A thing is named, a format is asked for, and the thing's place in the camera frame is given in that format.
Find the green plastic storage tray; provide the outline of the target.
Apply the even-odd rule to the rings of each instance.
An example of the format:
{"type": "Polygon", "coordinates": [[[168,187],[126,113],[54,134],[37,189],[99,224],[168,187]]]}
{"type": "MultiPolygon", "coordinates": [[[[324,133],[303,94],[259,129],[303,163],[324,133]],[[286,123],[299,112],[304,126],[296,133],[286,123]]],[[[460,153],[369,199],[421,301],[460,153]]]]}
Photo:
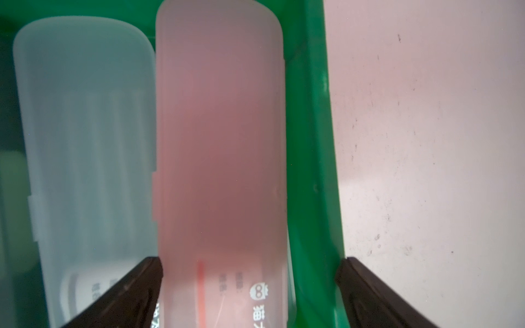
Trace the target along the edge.
{"type": "MultiPolygon", "coordinates": [[[[290,327],[347,327],[334,276],[344,256],[329,97],[325,16],[322,1],[266,1],[284,36],[287,102],[288,225],[296,303],[290,327]]],[[[11,46],[27,23],[51,16],[102,16],[125,21],[155,40],[159,1],[1,2],[1,170],[12,180],[18,209],[1,198],[1,326],[48,327],[37,244],[30,231],[11,235],[6,224],[19,217],[30,225],[25,147],[14,82],[11,46]]]]}

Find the pink pencil case with sticker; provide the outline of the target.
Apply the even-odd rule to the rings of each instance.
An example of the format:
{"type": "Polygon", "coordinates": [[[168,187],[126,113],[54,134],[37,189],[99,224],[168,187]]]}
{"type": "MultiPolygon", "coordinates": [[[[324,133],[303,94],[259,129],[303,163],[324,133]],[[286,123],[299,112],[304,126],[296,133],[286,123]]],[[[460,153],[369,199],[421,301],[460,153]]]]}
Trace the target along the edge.
{"type": "Polygon", "coordinates": [[[280,22],[256,1],[164,1],[156,32],[161,324],[285,327],[280,22]]]}

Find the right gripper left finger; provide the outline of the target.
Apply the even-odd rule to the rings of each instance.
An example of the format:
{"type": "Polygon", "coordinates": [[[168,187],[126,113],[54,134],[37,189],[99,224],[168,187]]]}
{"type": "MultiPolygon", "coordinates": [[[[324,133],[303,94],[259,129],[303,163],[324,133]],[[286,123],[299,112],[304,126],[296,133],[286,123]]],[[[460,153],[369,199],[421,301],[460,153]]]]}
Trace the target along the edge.
{"type": "Polygon", "coordinates": [[[161,260],[73,269],[61,284],[64,327],[161,327],[161,260]]]}

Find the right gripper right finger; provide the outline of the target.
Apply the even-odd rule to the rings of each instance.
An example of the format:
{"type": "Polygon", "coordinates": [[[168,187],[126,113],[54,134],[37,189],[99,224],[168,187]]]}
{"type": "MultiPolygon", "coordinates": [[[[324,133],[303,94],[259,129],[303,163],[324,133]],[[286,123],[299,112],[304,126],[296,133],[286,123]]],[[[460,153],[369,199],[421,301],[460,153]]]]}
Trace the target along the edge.
{"type": "Polygon", "coordinates": [[[335,282],[351,327],[437,328],[357,258],[342,259],[335,282]]]}

